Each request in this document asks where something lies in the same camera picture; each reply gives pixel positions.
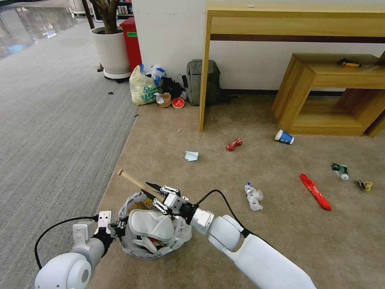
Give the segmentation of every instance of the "white wall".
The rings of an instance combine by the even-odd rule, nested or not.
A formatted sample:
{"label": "white wall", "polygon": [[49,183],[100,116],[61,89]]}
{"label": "white wall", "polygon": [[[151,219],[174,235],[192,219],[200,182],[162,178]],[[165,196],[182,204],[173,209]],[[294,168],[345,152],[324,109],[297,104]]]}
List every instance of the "white wall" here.
{"label": "white wall", "polygon": [[[161,65],[174,80],[186,74],[187,63],[202,58],[206,1],[132,2],[143,64]],[[339,2],[354,5],[351,0]],[[210,59],[221,71],[222,88],[277,90],[293,52],[380,56],[384,50],[383,44],[211,41]]]}

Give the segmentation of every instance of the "yellow plastic bag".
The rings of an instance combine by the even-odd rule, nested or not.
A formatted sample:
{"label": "yellow plastic bag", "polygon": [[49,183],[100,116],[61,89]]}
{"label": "yellow plastic bag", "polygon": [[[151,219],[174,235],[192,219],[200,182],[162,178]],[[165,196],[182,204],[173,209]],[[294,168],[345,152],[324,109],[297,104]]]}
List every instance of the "yellow plastic bag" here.
{"label": "yellow plastic bag", "polygon": [[130,76],[130,90],[132,102],[136,105],[147,104],[155,101],[155,93],[162,93],[162,88],[157,87],[154,80],[145,76],[143,65],[137,65]]}

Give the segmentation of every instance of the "baseboard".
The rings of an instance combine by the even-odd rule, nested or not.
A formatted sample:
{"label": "baseboard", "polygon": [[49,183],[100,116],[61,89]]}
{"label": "baseboard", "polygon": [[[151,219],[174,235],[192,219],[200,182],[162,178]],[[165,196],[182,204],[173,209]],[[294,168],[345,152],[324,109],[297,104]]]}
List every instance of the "baseboard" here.
{"label": "baseboard", "polygon": [[[241,89],[222,89],[224,94],[257,94],[257,95],[276,95],[278,90],[241,90]],[[343,92],[318,91],[312,90],[311,96],[341,96]]]}

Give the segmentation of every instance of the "red trash bin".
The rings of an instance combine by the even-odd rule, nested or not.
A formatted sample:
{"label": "red trash bin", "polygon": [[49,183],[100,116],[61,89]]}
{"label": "red trash bin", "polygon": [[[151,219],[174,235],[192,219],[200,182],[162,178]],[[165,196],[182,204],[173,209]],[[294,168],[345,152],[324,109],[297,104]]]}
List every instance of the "red trash bin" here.
{"label": "red trash bin", "polygon": [[131,71],[133,71],[137,65],[142,64],[134,17],[128,18],[122,22],[120,26],[123,29],[124,42],[126,43],[126,51],[128,60],[130,61],[130,68]]}

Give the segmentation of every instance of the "black cable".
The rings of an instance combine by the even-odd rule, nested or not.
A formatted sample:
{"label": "black cable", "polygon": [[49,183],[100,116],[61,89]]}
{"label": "black cable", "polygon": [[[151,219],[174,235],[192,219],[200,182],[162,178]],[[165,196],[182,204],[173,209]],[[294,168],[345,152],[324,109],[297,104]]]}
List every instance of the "black cable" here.
{"label": "black cable", "polygon": [[84,219],[91,219],[91,220],[94,220],[95,222],[98,221],[98,218],[99,218],[99,215],[95,215],[93,217],[76,217],[76,218],[71,218],[71,219],[67,219],[67,220],[64,220],[64,221],[61,221],[59,223],[56,223],[55,225],[49,227],[48,229],[46,229],[41,235],[40,237],[37,239],[36,243],[35,243],[35,247],[34,247],[34,252],[35,252],[35,259],[36,259],[36,263],[37,263],[37,266],[39,267],[39,269],[42,268],[41,266],[41,263],[40,263],[40,259],[39,259],[39,255],[37,253],[37,246],[39,245],[39,242],[41,240],[41,238],[46,234],[48,233],[51,229],[53,229],[54,227],[58,226],[58,225],[61,225],[63,223],[67,223],[67,222],[71,222],[71,221],[76,221],[76,220],[84,220]]}
{"label": "black cable", "polygon": [[265,239],[263,239],[261,236],[258,236],[257,234],[253,233],[252,231],[246,229],[246,227],[241,223],[241,221],[238,220],[238,218],[237,218],[236,215],[234,214],[233,210],[232,210],[231,207],[230,207],[229,202],[227,201],[225,195],[224,195],[221,191],[219,191],[219,190],[217,190],[217,189],[214,189],[214,190],[212,190],[212,191],[209,191],[209,192],[208,192],[202,199],[200,199],[200,200],[198,201],[198,203],[194,204],[194,207],[197,206],[197,205],[199,205],[199,204],[200,204],[201,202],[203,202],[209,195],[211,195],[211,194],[214,193],[214,192],[218,192],[218,193],[221,194],[222,198],[225,200],[226,205],[227,205],[227,207],[229,208],[229,210],[230,210],[231,214],[233,215],[234,219],[241,225],[241,227],[244,228],[244,230],[246,230],[246,236],[247,236],[247,234],[249,234],[249,233],[252,234],[252,235],[255,235],[255,236],[257,236],[258,238],[262,239],[264,242],[268,243],[271,247],[273,247],[268,241],[266,241]]}

